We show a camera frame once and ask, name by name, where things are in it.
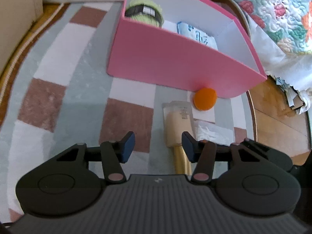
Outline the clear plastic packet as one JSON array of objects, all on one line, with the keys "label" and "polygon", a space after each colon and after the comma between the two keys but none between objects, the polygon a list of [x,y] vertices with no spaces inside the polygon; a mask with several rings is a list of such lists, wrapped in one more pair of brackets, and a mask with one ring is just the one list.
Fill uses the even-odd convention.
[{"label": "clear plastic packet", "polygon": [[192,115],[195,138],[198,141],[206,140],[226,146],[230,146],[235,141],[232,129],[216,125],[214,107],[206,111],[200,111],[192,107]]}]

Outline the beige foundation bottle gold cap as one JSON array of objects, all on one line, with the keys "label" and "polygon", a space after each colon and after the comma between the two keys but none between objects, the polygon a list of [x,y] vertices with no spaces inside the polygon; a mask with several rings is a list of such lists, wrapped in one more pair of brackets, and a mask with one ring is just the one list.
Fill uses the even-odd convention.
[{"label": "beige foundation bottle gold cap", "polygon": [[183,132],[193,133],[191,103],[172,101],[163,104],[164,133],[166,146],[173,151],[176,174],[191,175],[191,163],[182,146]]}]

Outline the orange ball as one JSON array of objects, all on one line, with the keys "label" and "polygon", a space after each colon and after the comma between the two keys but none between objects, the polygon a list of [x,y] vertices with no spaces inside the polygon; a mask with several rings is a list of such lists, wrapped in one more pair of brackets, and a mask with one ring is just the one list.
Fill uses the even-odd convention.
[{"label": "orange ball", "polygon": [[200,111],[207,111],[214,107],[217,101],[217,93],[212,88],[202,88],[193,96],[194,106]]}]

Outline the blue white tissue pack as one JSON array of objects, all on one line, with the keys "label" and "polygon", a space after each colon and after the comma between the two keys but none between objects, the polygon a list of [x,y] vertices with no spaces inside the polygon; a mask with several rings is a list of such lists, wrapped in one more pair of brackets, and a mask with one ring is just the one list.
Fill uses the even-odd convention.
[{"label": "blue white tissue pack", "polygon": [[190,24],[178,22],[177,32],[188,39],[192,39],[214,50],[218,50],[216,40],[213,36],[209,36],[202,30],[199,30]]}]

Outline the green yarn ball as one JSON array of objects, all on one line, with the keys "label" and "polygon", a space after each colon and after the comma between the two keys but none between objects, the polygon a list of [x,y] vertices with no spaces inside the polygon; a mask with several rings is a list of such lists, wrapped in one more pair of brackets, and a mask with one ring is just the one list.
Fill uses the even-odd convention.
[{"label": "green yarn ball", "polygon": [[162,28],[162,8],[152,0],[130,0],[124,16],[134,21]]}]

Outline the checkered round rug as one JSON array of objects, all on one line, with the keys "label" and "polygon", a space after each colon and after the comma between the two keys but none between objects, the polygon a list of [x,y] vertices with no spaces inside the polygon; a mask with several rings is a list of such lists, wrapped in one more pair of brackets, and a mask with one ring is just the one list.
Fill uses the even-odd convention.
[{"label": "checkered round rug", "polygon": [[174,173],[164,141],[163,104],[190,101],[192,93],[107,74],[121,6],[63,6],[21,57],[1,125],[2,222],[22,214],[17,181],[76,143],[98,146],[132,131],[136,144],[123,165],[125,174]]}]

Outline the paper scraps under bed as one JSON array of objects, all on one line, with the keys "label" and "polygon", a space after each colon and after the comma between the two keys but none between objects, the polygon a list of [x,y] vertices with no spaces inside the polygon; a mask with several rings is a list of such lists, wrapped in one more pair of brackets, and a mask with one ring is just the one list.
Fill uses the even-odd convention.
[{"label": "paper scraps under bed", "polygon": [[288,106],[297,115],[305,113],[311,108],[311,91],[298,91],[279,77],[273,77],[273,79],[276,81],[276,85],[285,93]]}]

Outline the pink storage box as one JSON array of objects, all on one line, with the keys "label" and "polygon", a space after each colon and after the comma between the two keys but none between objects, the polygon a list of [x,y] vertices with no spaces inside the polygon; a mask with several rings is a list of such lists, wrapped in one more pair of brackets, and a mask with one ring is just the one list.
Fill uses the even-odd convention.
[{"label": "pink storage box", "polygon": [[[221,98],[236,97],[266,80],[236,16],[210,0],[152,1],[162,8],[167,26],[153,27],[121,13],[107,65],[109,75],[187,91],[212,88]],[[213,36],[218,50],[178,34],[178,22]]]}]

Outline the floral quilted bedspread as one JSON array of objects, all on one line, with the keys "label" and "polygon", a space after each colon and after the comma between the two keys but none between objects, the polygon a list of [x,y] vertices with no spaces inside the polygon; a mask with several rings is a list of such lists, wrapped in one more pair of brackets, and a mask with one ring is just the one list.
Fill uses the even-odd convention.
[{"label": "floral quilted bedspread", "polygon": [[234,0],[285,53],[311,54],[311,0]]}]

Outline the cream nightstand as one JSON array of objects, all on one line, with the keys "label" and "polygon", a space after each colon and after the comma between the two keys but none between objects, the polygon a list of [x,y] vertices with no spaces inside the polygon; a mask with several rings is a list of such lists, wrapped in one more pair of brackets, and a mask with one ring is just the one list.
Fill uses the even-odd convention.
[{"label": "cream nightstand", "polygon": [[15,48],[43,13],[43,0],[1,0],[1,71]]}]

